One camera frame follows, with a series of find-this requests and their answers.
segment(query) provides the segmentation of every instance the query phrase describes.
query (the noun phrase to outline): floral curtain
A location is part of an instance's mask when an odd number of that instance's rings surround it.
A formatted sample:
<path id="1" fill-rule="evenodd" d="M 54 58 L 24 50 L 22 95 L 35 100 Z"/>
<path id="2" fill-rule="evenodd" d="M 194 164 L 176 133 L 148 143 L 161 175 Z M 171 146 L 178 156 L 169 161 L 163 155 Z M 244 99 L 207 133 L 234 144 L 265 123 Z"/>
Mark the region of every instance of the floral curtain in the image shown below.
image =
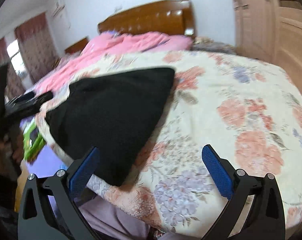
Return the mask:
<path id="1" fill-rule="evenodd" d="M 20 53 L 34 83 L 52 70 L 58 58 L 49 32 L 45 13 L 42 13 L 15 29 Z"/>
<path id="2" fill-rule="evenodd" d="M 10 58 L 7 52 L 7 44 L 4 38 L 0 40 L 0 65 L 9 62 Z M 9 64 L 7 75 L 6 96 L 11 100 L 16 96 L 22 95 L 25 88 L 21 83 L 21 79 L 17 76 L 12 64 Z"/>

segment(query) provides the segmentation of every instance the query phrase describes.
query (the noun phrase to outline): blue textured pad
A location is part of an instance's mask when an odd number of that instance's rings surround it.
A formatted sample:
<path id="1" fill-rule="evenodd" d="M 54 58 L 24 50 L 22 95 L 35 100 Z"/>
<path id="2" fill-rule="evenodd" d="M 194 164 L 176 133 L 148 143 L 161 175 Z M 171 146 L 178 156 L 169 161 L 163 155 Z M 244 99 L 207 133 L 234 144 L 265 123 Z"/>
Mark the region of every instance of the blue textured pad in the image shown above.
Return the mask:
<path id="1" fill-rule="evenodd" d="M 97 148 L 94 148 L 69 180 L 69 197 L 71 200 L 80 197 L 89 179 L 96 170 L 99 160 L 100 152 Z"/>
<path id="2" fill-rule="evenodd" d="M 209 146 L 202 149 L 202 160 L 209 171 L 214 183 L 223 197 L 228 200 L 233 195 L 233 182 Z"/>

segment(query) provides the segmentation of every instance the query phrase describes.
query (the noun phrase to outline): person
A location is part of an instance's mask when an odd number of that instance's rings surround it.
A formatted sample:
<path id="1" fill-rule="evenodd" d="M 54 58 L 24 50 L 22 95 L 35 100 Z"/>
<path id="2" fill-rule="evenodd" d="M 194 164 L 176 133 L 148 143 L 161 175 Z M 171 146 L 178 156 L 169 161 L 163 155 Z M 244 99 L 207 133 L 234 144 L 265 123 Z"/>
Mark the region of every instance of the person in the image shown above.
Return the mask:
<path id="1" fill-rule="evenodd" d="M 24 157 L 23 134 L 18 136 L 18 148 L 12 157 L 20 164 Z M 17 182 L 8 178 L 8 170 L 3 156 L 10 151 L 10 143 L 0 140 L 0 239 L 18 239 L 18 214 L 14 212 Z M 79 207 L 84 218 L 103 240 L 145 240 L 149 239 L 150 226 L 143 221 L 126 214 L 111 203 L 96 196 Z M 166 233 L 160 240 L 198 239 L 175 233 Z"/>

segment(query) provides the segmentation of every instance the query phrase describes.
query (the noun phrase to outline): pink blanket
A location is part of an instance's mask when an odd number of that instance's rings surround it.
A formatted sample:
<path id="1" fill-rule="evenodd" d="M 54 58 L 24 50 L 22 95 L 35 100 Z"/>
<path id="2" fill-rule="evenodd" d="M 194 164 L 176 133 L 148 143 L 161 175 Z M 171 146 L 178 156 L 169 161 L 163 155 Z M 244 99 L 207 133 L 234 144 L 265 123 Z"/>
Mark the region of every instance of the pink blanket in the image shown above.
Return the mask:
<path id="1" fill-rule="evenodd" d="M 102 33 L 92 39 L 82 51 L 81 55 L 68 62 L 63 68 L 49 75 L 35 85 L 37 94 L 49 90 L 56 92 L 80 69 L 96 63 L 104 54 L 124 54 L 144 51 L 166 51 L 189 49 L 191 39 L 174 35 L 168 36 L 164 33 L 148 32 L 132 36 L 123 34 L 113 37 L 110 33 Z"/>

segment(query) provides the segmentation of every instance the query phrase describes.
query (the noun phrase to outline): purple pants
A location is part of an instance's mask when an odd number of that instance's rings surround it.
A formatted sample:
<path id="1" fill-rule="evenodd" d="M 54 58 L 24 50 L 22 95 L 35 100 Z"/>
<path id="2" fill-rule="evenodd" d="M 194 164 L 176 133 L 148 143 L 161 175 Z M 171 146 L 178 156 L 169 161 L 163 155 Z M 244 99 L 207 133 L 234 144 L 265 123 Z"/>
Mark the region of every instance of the purple pants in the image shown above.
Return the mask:
<path id="1" fill-rule="evenodd" d="M 150 226 L 126 214 L 100 196 L 79 207 L 90 226 L 108 236 L 119 240 L 145 240 Z M 161 240 L 198 240 L 200 238 L 166 233 Z"/>

